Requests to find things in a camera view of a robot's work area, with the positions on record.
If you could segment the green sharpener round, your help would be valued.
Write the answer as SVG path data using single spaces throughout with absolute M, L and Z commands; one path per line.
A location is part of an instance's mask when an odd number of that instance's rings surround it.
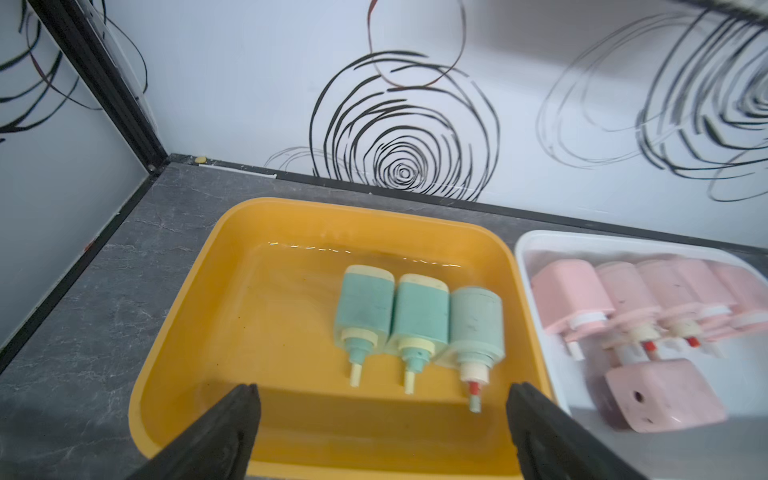
M 502 299 L 481 287 L 450 294 L 449 343 L 436 357 L 438 366 L 456 369 L 468 389 L 472 413 L 482 411 L 482 391 L 490 373 L 506 356 Z

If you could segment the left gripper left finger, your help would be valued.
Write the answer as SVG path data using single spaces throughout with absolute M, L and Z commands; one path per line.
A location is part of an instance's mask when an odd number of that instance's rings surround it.
M 130 477 L 243 479 L 260 419 L 258 387 L 240 384 Z

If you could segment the pink sharpener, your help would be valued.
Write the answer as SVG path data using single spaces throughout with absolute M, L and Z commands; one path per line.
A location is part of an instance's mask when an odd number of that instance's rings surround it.
M 724 328 L 731 320 L 736 299 L 704 260 L 674 258 L 669 261 L 701 308 L 698 323 L 705 332 Z
M 619 411 L 638 433 L 665 433 L 718 424 L 725 406 L 687 359 L 646 361 L 613 368 L 605 380 Z
M 703 304 L 667 260 L 646 260 L 636 264 L 642 280 L 661 307 L 657 323 L 668 337 L 684 339 L 692 348 L 701 343 L 698 323 Z
M 614 306 L 608 321 L 609 336 L 602 341 L 602 348 L 616 350 L 631 346 L 649 360 L 659 360 L 656 342 L 661 339 L 657 327 L 661 306 L 637 267 L 629 262 L 613 261 L 598 265 L 596 272 Z
M 585 260 L 557 260 L 533 277 L 531 288 L 543 331 L 559 335 L 570 356 L 584 360 L 579 341 L 605 332 L 615 312 L 595 268 Z
M 721 262 L 710 262 L 709 266 L 736 301 L 728 330 L 718 338 L 766 331 L 767 283 L 743 267 Z

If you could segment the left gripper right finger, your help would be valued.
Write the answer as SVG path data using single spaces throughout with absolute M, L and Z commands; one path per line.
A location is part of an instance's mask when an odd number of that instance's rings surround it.
M 510 386 L 506 415 L 525 479 L 642 479 L 528 382 Z

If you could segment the white plastic tray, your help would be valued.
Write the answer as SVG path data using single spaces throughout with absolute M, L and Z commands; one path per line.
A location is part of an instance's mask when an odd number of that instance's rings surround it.
M 530 281 L 548 264 L 576 258 L 593 265 L 654 258 L 691 257 L 742 267 L 761 278 L 765 261 L 745 261 L 697 245 L 595 234 L 537 230 L 517 241 L 514 256 L 527 295 Z M 667 433 L 637 433 L 611 398 L 604 374 L 610 360 L 596 339 L 581 343 L 574 360 L 557 335 L 536 330 L 554 400 L 574 420 L 650 479 L 764 479 L 767 476 L 767 336 L 745 335 L 719 343 L 719 356 L 684 342 L 661 344 L 664 359 L 687 358 L 725 406 L 725 422 Z

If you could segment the yellow plastic tray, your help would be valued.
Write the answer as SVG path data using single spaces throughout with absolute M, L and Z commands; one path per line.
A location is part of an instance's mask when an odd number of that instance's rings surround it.
M 352 264 L 422 274 L 503 301 L 506 356 L 480 413 L 453 369 L 429 365 L 406 394 L 404 366 L 370 356 L 359 387 L 333 339 Z M 217 222 L 135 383 L 131 436 L 158 454 L 234 387 L 254 384 L 262 415 L 247 472 L 294 479 L 516 479 L 505 404 L 512 384 L 551 383 L 518 264 L 469 223 L 276 198 Z

